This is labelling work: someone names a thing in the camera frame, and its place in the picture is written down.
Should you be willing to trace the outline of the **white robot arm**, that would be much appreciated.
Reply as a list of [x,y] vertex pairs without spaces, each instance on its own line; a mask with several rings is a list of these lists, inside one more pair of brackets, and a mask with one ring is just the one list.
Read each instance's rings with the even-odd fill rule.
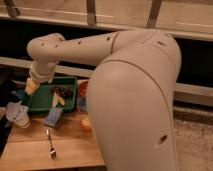
[[86,105],[108,171],[178,171],[173,98],[181,68],[175,39],[157,29],[66,40],[58,33],[27,44],[30,77],[50,82],[61,61],[95,67]]

